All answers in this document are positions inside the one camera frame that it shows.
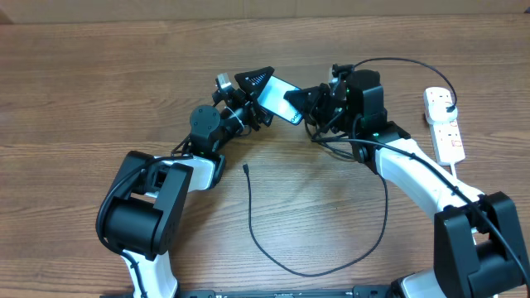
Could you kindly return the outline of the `blue Samsung smartphone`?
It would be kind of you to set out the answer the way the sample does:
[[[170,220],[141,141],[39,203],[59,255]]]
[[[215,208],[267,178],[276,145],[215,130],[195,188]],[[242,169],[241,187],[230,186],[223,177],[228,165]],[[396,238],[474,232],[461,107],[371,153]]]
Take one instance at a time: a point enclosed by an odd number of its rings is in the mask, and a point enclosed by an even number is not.
[[[258,102],[262,108],[268,112],[286,120],[292,125],[298,125],[302,120],[302,115],[284,99],[284,95],[289,91],[299,90],[298,87],[292,85],[282,79],[272,76],[264,90],[258,98]]]

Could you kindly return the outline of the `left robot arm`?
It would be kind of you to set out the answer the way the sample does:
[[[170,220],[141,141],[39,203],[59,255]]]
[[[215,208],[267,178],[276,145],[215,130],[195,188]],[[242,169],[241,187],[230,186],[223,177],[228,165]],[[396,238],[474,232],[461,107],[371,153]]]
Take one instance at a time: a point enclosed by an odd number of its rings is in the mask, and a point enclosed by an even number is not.
[[[226,160],[220,149],[245,129],[270,125],[272,113],[259,102],[273,77],[271,66],[220,74],[213,104],[190,114],[190,133],[169,156],[130,151],[106,194],[95,222],[99,241],[128,266],[133,297],[176,297],[179,283],[169,251],[186,196],[215,187]]]

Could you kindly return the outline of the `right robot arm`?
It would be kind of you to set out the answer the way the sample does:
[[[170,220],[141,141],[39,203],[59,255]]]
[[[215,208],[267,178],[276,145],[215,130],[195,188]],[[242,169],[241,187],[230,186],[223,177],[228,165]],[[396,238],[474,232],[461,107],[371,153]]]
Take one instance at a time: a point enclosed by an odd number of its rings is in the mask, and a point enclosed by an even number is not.
[[[514,202],[456,179],[388,120],[380,75],[337,74],[330,84],[284,98],[320,132],[348,142],[357,162],[393,182],[434,224],[433,266],[394,281],[390,297],[492,297],[529,284],[528,252]]]

